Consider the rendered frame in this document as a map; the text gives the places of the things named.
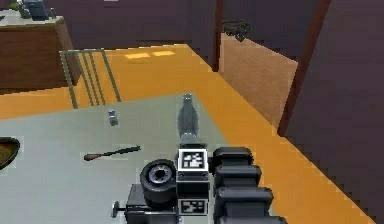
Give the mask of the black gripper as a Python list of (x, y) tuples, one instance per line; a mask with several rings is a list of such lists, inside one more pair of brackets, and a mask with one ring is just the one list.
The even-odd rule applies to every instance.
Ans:
[(149, 162), (140, 173), (140, 183), (130, 188), (124, 207), (112, 204), (111, 217), (124, 213), (126, 224), (178, 224), (176, 168), (168, 159)]

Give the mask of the grey table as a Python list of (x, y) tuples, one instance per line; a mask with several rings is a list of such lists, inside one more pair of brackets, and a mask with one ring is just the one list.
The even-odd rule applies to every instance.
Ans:
[[(142, 168), (172, 160), (179, 148), (179, 95), (0, 121), (0, 137), (19, 140), (13, 162), (0, 170), (0, 224), (126, 224), (112, 204), (126, 203)], [(84, 161), (88, 153), (141, 150)]]

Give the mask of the grey glass bottle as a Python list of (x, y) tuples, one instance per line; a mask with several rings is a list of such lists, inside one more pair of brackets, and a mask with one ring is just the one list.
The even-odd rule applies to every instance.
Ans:
[(178, 133), (183, 144), (194, 143), (198, 135), (198, 114), (193, 105), (192, 95), (183, 96), (183, 105), (178, 114)]

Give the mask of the grey metal chair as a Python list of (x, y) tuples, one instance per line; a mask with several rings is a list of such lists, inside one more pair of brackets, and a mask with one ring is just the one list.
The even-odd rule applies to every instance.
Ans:
[(112, 73), (111, 66), (107, 59), (106, 50), (104, 48), (60, 51), (59, 56), (63, 66), (65, 79), (68, 85), (71, 103), (74, 109), (78, 109), (79, 104), (77, 102), (75, 88), (72, 76), (70, 74), (69, 63), (67, 61), (68, 56), (73, 56), (75, 61), (77, 62), (77, 65), (80, 70), (80, 77), (84, 82), (90, 105), (99, 106), (106, 104), (106, 99), (104, 97), (101, 82), (96, 69), (96, 62), (93, 57), (94, 53), (99, 53), (102, 56), (116, 100), (118, 102), (122, 101), (115, 77)]

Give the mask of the light brown room door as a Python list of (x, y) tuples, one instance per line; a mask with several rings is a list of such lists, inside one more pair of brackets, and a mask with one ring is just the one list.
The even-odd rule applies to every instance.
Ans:
[(277, 128), (298, 63), (249, 39), (221, 35), (220, 75)]

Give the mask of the dark olive bowl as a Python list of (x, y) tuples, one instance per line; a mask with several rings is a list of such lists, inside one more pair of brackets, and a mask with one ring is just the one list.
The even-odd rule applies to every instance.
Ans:
[(0, 137), (0, 170), (10, 165), (18, 155), (20, 142), (13, 137)]

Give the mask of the brown wooden counter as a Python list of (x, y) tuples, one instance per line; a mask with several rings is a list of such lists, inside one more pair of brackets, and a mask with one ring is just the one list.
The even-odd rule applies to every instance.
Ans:
[(65, 87), (60, 51), (73, 50), (63, 16), (45, 21), (0, 11), (0, 95)]

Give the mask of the dark blue kettle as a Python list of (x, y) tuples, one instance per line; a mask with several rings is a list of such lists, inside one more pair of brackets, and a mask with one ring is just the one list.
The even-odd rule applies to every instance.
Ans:
[(48, 20), (49, 16), (43, 0), (24, 0), (24, 5), (29, 10), (34, 21)]

